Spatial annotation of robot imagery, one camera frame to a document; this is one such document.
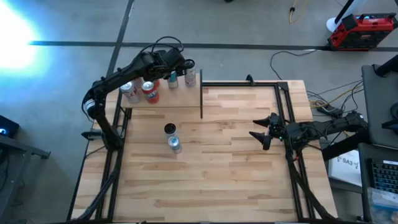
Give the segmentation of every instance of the silver can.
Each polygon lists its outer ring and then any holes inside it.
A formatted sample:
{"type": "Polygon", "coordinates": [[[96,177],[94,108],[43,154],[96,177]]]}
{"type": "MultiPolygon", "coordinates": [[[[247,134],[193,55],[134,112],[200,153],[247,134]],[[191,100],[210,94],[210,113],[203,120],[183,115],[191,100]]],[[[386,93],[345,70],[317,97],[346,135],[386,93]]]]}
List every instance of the silver can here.
{"type": "Polygon", "coordinates": [[[184,66],[187,67],[185,72],[185,84],[187,87],[194,87],[197,84],[197,75],[195,73],[195,62],[188,59],[184,66]]]}
{"type": "Polygon", "coordinates": [[[177,127],[172,123],[166,124],[164,126],[164,132],[166,133],[167,139],[169,139],[172,136],[178,137],[177,127]]]}
{"type": "Polygon", "coordinates": [[[174,153],[181,152],[181,144],[180,144],[180,140],[178,137],[176,137],[176,136],[169,137],[168,143],[174,153]]]}
{"type": "Polygon", "coordinates": [[[133,80],[133,82],[134,82],[134,86],[137,88],[137,90],[140,90],[144,80],[141,77],[139,77],[139,78],[136,78],[135,80],[133,80]]]}
{"type": "Polygon", "coordinates": [[[138,103],[139,102],[139,95],[137,88],[134,86],[133,82],[128,82],[120,87],[120,90],[126,96],[127,100],[130,103],[138,103]]]}
{"type": "Polygon", "coordinates": [[[170,78],[167,80],[167,84],[169,84],[169,88],[177,88],[178,87],[177,72],[172,72],[170,74],[170,78]]]}

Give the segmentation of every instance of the wooden table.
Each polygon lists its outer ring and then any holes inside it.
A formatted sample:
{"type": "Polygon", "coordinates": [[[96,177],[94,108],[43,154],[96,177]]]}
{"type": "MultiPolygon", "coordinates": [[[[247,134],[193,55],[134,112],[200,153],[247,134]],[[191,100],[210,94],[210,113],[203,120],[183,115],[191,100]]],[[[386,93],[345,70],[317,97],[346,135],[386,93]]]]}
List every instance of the wooden table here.
{"type": "MultiPolygon", "coordinates": [[[[289,81],[289,89],[296,121],[312,120],[303,81],[289,81]]],[[[116,97],[116,91],[108,95],[107,114],[114,112],[116,97]]],[[[266,132],[252,120],[271,112],[277,113],[277,104],[273,88],[268,87],[205,87],[203,119],[197,107],[134,109],[114,221],[296,221],[284,145],[275,139],[270,150],[263,151],[248,133],[266,132]],[[174,154],[167,145],[167,123],[177,126],[180,154],[174,154]]],[[[88,153],[102,145],[100,140],[91,142],[88,153]]],[[[72,218],[78,217],[98,193],[105,155],[102,150],[86,159],[72,218]]],[[[336,216],[321,152],[309,147],[303,156],[311,190],[336,216]]]]}

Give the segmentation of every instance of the bright light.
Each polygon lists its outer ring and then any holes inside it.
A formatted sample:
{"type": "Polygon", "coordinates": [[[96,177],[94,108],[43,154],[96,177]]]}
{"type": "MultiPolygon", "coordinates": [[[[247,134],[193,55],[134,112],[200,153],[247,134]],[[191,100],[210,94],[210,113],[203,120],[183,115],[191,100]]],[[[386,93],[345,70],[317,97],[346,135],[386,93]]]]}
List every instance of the bright light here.
{"type": "Polygon", "coordinates": [[[0,68],[24,68],[33,62],[34,33],[28,23],[0,0],[0,68]]]}

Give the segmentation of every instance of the yellow cable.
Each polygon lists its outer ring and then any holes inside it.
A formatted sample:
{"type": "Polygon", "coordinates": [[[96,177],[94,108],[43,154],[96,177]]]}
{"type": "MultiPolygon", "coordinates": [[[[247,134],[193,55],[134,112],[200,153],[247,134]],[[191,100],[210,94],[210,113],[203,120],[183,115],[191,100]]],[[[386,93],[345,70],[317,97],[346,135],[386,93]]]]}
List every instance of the yellow cable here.
{"type": "Polygon", "coordinates": [[[351,91],[353,91],[353,90],[355,90],[355,89],[357,89],[357,88],[359,88],[359,87],[360,87],[360,86],[357,86],[357,87],[355,87],[355,88],[353,88],[353,89],[347,90],[347,91],[345,91],[344,93],[342,93],[342,94],[340,94],[339,96],[337,96],[337,97],[336,97],[335,99],[333,99],[332,101],[326,102],[326,103],[324,103],[324,104],[322,104],[322,105],[312,106],[311,108],[321,108],[321,107],[325,107],[325,106],[329,105],[330,103],[336,101],[338,98],[344,96],[345,94],[347,94],[347,93],[349,93],[349,92],[351,92],[351,91]]]}
{"type": "MultiPolygon", "coordinates": [[[[297,0],[294,0],[293,6],[292,6],[292,7],[295,7],[295,6],[296,6],[296,1],[297,1],[297,0]]],[[[300,15],[298,15],[298,18],[296,18],[296,20],[292,21],[292,18],[293,18],[293,11],[290,12],[290,15],[289,15],[289,22],[290,22],[290,24],[293,24],[293,23],[297,22],[297,21],[304,15],[305,9],[307,8],[307,3],[308,3],[308,0],[305,0],[305,2],[304,2],[304,7],[303,7],[303,9],[301,10],[300,15]]]]}

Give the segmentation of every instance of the gray floor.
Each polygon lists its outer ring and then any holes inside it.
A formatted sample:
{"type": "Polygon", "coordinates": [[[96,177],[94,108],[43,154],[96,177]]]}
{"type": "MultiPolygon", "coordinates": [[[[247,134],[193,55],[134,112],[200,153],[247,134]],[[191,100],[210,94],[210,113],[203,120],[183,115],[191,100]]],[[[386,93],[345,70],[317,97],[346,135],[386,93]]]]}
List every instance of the gray floor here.
{"type": "MultiPolygon", "coordinates": [[[[35,40],[115,42],[128,0],[7,1],[36,34],[35,40]]],[[[341,6],[335,0],[309,1],[296,24],[288,22],[293,0],[135,0],[125,42],[153,42],[174,35],[186,43],[318,45],[326,44],[329,17],[341,6]]],[[[298,9],[303,1],[298,1],[298,9]]],[[[397,12],[394,0],[368,1],[364,12],[397,12]]],[[[381,44],[398,47],[398,31],[381,44]]],[[[0,68],[0,113],[21,125],[18,140],[52,152],[35,158],[19,192],[22,207],[11,220],[28,223],[66,219],[87,141],[80,133],[91,124],[80,111],[92,82],[105,76],[113,47],[36,46],[35,59],[25,68],[0,68]]],[[[123,47],[117,67],[127,65],[139,49],[123,47]]],[[[205,80],[276,80],[269,62],[278,50],[186,49],[203,69],[205,80]]],[[[296,54],[305,51],[292,51],[296,54]]],[[[314,52],[303,57],[275,56],[273,66],[286,80],[305,80],[307,90],[321,92],[361,79],[361,66],[384,63],[396,52],[314,52]]],[[[344,89],[324,94],[331,100],[344,89]]],[[[366,115],[363,93],[355,96],[366,115]]],[[[353,109],[350,100],[347,110],[353,109]]],[[[314,117],[326,120],[325,117],[314,117]]],[[[360,195],[333,190],[339,217],[361,214],[360,195]]]]}

